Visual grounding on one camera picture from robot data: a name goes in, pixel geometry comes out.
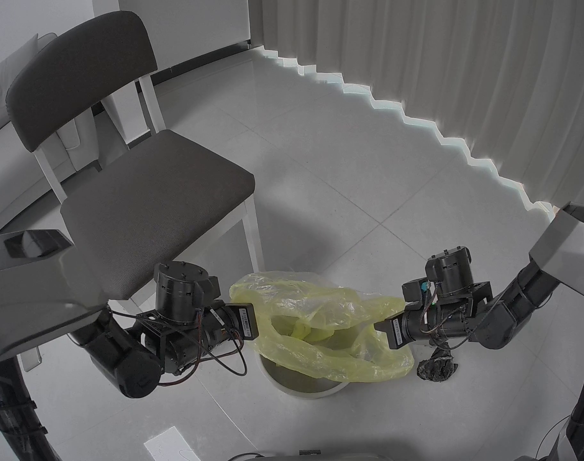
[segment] tiled floor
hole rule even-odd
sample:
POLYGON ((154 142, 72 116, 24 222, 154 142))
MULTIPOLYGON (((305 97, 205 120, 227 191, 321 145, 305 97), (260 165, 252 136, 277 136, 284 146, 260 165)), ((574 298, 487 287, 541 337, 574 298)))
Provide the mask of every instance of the tiled floor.
MULTIPOLYGON (((268 269, 315 271, 338 285, 399 295, 402 283, 424 274, 427 256, 465 244, 476 280, 502 289, 528 261, 546 214, 527 211, 515 190, 468 166, 432 131, 404 124, 394 110, 373 109, 353 90, 330 74, 300 76, 259 50, 156 88, 169 128, 255 174, 268 269)), ((107 125, 100 115, 104 163, 123 151, 107 125)), ((80 173, 68 188, 93 175, 80 173)), ((9 228, 25 227, 63 227, 52 196, 9 228)), ((242 226, 195 263, 218 275, 222 288, 251 272, 242 226)), ((417 359, 430 355, 414 345, 417 359)), ((202 461, 299 449, 506 461, 534 455, 575 402, 584 378, 584 298, 560 289, 502 350, 461 347, 460 367, 443 384, 411 373, 316 401, 272 388, 254 357, 247 377, 211 363, 181 386, 129 400, 67 338, 42 347, 42 355, 25 379, 67 460, 150 461, 143 443, 175 425, 202 461)), ((12 456, 0 436, 5 459, 12 456)))

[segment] chair seat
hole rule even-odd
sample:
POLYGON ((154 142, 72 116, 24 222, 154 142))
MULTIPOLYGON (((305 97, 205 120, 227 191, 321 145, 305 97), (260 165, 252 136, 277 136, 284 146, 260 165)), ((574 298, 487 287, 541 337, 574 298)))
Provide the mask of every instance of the chair seat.
POLYGON ((111 299, 128 299, 245 201, 251 173, 163 130, 107 166, 62 204, 66 227, 111 299))

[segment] white sofa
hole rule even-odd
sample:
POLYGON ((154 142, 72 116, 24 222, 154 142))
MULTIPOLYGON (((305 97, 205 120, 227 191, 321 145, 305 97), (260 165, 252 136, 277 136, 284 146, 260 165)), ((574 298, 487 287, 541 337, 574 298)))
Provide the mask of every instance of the white sofa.
MULTIPOLYGON (((38 38, 38 50, 56 38, 38 38)), ((90 109, 51 135, 43 149, 57 178, 64 180, 98 159, 98 139, 90 109)), ((34 154, 28 152, 11 123, 0 128, 0 229, 50 190, 34 154)))

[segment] black crumpled trash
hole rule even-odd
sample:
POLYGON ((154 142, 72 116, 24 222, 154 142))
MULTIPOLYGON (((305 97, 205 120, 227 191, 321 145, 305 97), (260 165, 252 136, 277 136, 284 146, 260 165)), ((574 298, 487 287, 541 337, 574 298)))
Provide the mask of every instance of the black crumpled trash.
POLYGON ((449 350, 436 349, 431 358, 419 363, 417 374, 424 380, 443 382, 450 379, 457 369, 458 364, 454 363, 449 350))

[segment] yellow plastic bag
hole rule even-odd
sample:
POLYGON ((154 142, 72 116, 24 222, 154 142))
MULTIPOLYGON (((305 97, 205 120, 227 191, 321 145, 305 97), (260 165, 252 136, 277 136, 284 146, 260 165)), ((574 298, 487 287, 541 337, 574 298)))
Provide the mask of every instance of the yellow plastic bag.
POLYGON ((307 376, 339 382, 403 377, 414 366, 409 347, 388 348, 373 323, 401 312, 400 297, 336 288, 314 273, 266 272, 243 277, 231 301, 252 303, 257 351, 307 376))

